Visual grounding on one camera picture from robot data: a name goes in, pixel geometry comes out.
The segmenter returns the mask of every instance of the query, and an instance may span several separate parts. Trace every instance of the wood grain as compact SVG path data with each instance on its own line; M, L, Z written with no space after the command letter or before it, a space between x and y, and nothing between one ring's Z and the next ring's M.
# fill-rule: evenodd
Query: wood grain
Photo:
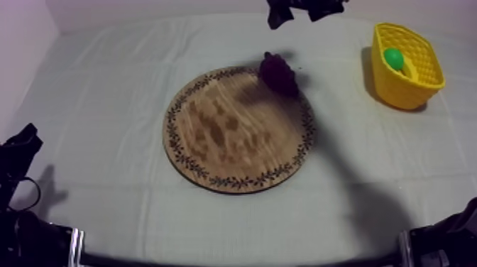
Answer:
M171 163L193 183L251 193L298 170L312 146L312 122L303 97L273 93L254 69L228 67L177 93L165 116L163 143Z

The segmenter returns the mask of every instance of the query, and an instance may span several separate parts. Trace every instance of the table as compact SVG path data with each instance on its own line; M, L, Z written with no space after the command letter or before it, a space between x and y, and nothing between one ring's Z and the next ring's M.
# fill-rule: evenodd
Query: table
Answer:
M331 263L389 249L403 229L438 222L476 196L475 43L416 29L446 88L415 113L376 101L373 23L263 14L167 18L60 37L18 110L45 145L29 175L39 215L87 232L86 250L213 266ZM271 190L219 195L182 178L162 145L164 112L194 77L280 53L324 138ZM16 202L33 190L22 185Z

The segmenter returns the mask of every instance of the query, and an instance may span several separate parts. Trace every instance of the yellow plastic basket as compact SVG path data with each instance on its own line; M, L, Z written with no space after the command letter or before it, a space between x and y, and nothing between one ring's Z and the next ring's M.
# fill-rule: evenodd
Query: yellow plastic basket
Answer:
M397 48L405 57L404 73L389 66L384 51ZM416 109L446 84L431 44L406 27L379 23L371 53L376 93L400 109Z

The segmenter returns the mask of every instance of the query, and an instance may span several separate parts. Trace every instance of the green plastic fruit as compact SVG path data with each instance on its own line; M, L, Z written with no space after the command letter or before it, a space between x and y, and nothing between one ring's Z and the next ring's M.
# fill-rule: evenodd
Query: green plastic fruit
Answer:
M384 58L386 62L394 70L402 70L404 67L404 57L402 56L401 51L396 48L388 48L384 51Z

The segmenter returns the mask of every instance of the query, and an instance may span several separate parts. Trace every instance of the purple grapes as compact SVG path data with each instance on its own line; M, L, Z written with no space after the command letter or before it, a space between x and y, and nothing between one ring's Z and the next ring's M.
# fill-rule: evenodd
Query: purple grapes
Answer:
M262 81L272 91L286 97L298 97L300 92L295 81L295 72L280 55L265 52L259 73Z

